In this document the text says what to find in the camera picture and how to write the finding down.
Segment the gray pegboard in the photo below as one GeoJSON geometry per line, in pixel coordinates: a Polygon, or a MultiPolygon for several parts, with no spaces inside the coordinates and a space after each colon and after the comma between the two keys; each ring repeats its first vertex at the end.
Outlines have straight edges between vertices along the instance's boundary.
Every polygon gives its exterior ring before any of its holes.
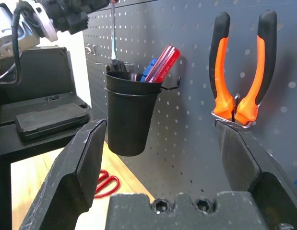
{"type": "MultiPolygon", "coordinates": [[[[272,84],[250,130],[297,180],[297,0],[158,0],[116,9],[118,58],[143,72],[167,44],[181,51],[156,102],[145,152],[122,160],[154,196],[177,192],[213,198],[228,190],[217,142],[208,74],[214,19],[231,16],[225,75],[232,95],[243,97],[257,63],[258,17],[267,9],[278,15],[277,60],[272,84]]],[[[97,45],[95,62],[110,61],[110,10],[90,15],[85,45],[97,45]]],[[[105,66],[88,64],[93,112],[107,115],[105,66]]]]}

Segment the black cup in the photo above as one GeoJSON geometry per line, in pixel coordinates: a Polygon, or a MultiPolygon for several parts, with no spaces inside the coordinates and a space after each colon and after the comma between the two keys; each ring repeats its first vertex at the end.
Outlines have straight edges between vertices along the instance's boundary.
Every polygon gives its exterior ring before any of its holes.
{"type": "Polygon", "coordinates": [[[120,156],[137,156],[144,151],[161,92],[161,83],[139,82],[141,78],[137,73],[107,73],[108,146],[120,156]]]}

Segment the scissors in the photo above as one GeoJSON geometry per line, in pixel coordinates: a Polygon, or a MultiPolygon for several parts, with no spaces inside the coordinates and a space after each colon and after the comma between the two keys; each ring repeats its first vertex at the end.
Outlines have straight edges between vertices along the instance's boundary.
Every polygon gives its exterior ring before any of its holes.
{"type": "Polygon", "coordinates": [[[109,176],[109,173],[106,170],[102,170],[102,169],[100,170],[100,174],[102,175],[98,178],[98,186],[96,188],[95,196],[94,196],[95,199],[100,199],[115,193],[120,186],[119,179],[116,176],[109,176]],[[116,185],[113,189],[111,189],[106,193],[98,194],[103,188],[111,184],[112,181],[116,182],[116,185]]]}

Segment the wooden floor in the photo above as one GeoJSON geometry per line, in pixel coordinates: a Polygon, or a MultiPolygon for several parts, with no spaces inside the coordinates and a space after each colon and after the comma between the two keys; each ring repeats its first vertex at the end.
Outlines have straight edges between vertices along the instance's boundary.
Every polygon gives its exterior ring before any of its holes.
{"type": "MultiPolygon", "coordinates": [[[[17,230],[40,186],[42,185],[53,161],[62,149],[32,157],[12,164],[12,219],[13,230],[17,230]]],[[[104,144],[101,169],[120,179],[118,193],[145,193],[151,201],[152,195],[125,166],[119,157],[104,144]]],[[[87,213],[79,216],[76,230],[102,230],[105,228],[109,197],[96,199],[87,213]]]]}

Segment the orange pliers handle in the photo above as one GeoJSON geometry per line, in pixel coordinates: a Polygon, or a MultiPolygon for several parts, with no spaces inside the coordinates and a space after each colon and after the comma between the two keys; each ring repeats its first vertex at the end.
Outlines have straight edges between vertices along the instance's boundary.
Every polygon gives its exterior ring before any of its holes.
{"type": "Polygon", "coordinates": [[[272,80],[276,61],[277,16],[274,11],[269,10],[259,17],[256,74],[249,93],[241,100],[237,111],[235,111],[234,100],[227,90],[224,77],[229,25],[228,13],[223,12],[216,17],[209,57],[210,84],[215,99],[214,114],[245,125],[256,120],[259,104],[272,80]]]}

